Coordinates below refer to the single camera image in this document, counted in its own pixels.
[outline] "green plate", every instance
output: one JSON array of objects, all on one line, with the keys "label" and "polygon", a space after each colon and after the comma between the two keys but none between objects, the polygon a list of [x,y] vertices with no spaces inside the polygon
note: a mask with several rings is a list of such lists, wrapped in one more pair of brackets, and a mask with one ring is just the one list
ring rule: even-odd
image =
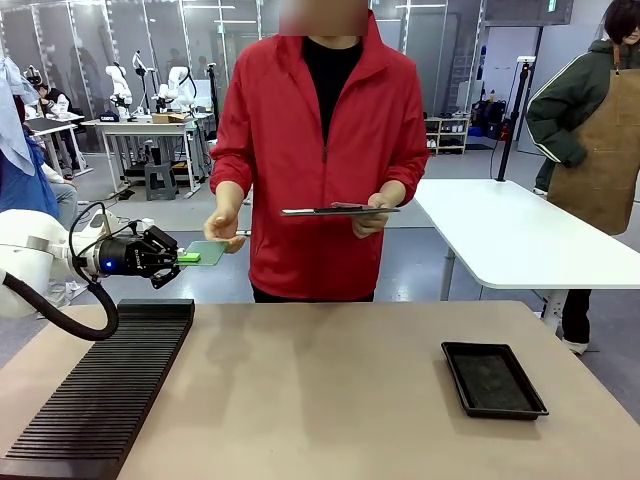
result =
[{"label": "green plate", "polygon": [[200,261],[180,262],[180,257],[178,257],[178,265],[181,267],[212,267],[218,264],[226,247],[227,242],[208,242],[206,240],[193,242],[187,247],[186,252],[199,253]]}]

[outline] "green jacket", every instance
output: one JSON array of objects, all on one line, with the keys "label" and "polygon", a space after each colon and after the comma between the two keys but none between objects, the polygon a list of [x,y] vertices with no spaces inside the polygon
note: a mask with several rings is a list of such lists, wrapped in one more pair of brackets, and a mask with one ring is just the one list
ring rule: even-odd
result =
[{"label": "green jacket", "polygon": [[[621,69],[640,68],[640,49],[622,45],[620,59]],[[572,132],[606,98],[613,68],[613,43],[597,40],[588,53],[567,65],[529,102],[529,131],[547,157],[536,178],[536,188],[548,191],[555,163],[575,167],[587,157]]]}]

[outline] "jacket collar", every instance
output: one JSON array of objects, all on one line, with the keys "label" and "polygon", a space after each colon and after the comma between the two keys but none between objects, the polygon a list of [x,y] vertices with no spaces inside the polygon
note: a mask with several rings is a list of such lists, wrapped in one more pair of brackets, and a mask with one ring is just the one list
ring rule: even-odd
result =
[{"label": "jacket collar", "polygon": [[[295,72],[302,58],[302,36],[277,35],[277,57],[289,72]],[[389,54],[382,43],[375,16],[369,10],[367,34],[362,37],[362,57],[354,70],[354,80],[366,78],[389,65]]]}]

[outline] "red jacket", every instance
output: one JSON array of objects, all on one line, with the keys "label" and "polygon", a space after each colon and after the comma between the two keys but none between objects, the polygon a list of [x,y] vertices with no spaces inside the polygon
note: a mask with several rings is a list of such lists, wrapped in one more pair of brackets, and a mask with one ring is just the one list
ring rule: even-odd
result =
[{"label": "red jacket", "polygon": [[325,147],[302,37],[276,35],[238,58],[224,104],[211,189],[253,184],[249,277],[282,297],[349,301],[376,287],[383,234],[355,237],[345,217],[282,217],[282,209],[366,204],[388,180],[413,198],[428,157],[415,64],[386,47],[369,14],[363,53]]}]

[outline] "man's left hand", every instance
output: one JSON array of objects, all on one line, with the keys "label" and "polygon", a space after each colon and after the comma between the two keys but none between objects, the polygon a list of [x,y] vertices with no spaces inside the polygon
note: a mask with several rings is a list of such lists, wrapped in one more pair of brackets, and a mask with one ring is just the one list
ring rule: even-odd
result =
[{"label": "man's left hand", "polygon": [[[391,207],[387,198],[381,193],[374,193],[371,195],[367,204],[375,208]],[[354,215],[351,217],[351,220],[353,224],[353,233],[356,237],[363,239],[384,230],[385,225],[389,221],[389,214],[376,213],[373,215]]]}]

